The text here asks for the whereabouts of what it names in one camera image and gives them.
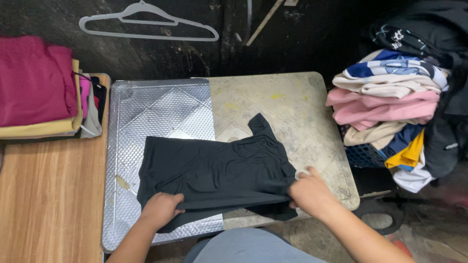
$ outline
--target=wood grain surface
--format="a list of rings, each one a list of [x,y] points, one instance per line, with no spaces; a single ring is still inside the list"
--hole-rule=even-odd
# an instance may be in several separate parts
[[[108,107],[107,99],[99,137],[6,147],[0,262],[101,262]]]

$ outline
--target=white hanger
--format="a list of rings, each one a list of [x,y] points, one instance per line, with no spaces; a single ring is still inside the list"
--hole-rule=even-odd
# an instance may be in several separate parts
[[[125,16],[132,15],[137,12],[151,12],[155,13],[157,15],[160,15],[164,18],[170,19],[173,22],[158,22],[158,21],[144,21],[144,20],[133,20],[133,19],[123,19]],[[214,37],[208,38],[208,37],[168,37],[168,36],[152,36],[152,35],[138,35],[138,34],[126,34],[126,33],[112,33],[112,32],[102,32],[102,31],[94,31],[94,30],[88,30],[85,27],[86,22],[91,21],[91,20],[102,20],[102,19],[109,19],[109,18],[118,18],[120,21],[124,23],[135,23],[135,24],[150,24],[150,25],[165,25],[165,26],[176,26],[180,23],[196,26],[196,27],[201,27],[204,29],[210,30],[213,34]],[[88,34],[93,34],[93,35],[101,35],[101,36],[110,36],[110,37],[134,37],[134,38],[147,38],[147,39],[165,39],[165,40],[183,40],[183,41],[216,41],[219,39],[219,35],[214,30],[214,28],[207,26],[207,25],[202,25],[197,22],[193,22],[190,20],[185,20],[182,18],[178,18],[175,16],[171,16],[168,13],[164,12],[161,10],[159,7],[146,4],[143,0],[140,1],[140,3],[134,3],[129,5],[123,12],[120,13],[113,13],[113,14],[106,14],[106,15],[93,15],[93,16],[85,16],[80,19],[80,22],[78,23],[80,26],[80,29],[85,31]]]

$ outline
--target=maroon folded shirt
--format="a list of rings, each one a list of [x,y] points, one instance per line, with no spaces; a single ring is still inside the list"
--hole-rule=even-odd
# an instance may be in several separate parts
[[[77,114],[71,49],[34,36],[0,38],[0,127]]]

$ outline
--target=yellow shirt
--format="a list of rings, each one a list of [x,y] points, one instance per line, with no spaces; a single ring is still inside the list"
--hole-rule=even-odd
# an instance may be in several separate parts
[[[414,138],[412,142],[408,144],[406,148],[401,150],[399,153],[388,158],[385,161],[385,166],[390,169],[400,164],[415,167],[419,161],[419,155],[423,149],[424,144],[424,129],[420,134]]]
[[[78,73],[80,62],[73,59],[72,64],[73,71]],[[78,75],[75,75],[75,83],[76,94],[78,97],[78,114],[75,117],[32,125],[0,127],[0,139],[57,134],[72,132],[79,129],[81,122],[83,121],[83,110],[81,109],[80,79]]]

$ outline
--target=embossed aluminum foil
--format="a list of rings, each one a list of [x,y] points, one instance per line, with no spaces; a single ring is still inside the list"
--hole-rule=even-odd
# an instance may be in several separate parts
[[[117,248],[141,213],[136,199],[146,136],[214,140],[208,79],[117,81],[110,89],[102,227],[105,252]],[[222,215],[156,234],[153,244],[224,229]]]

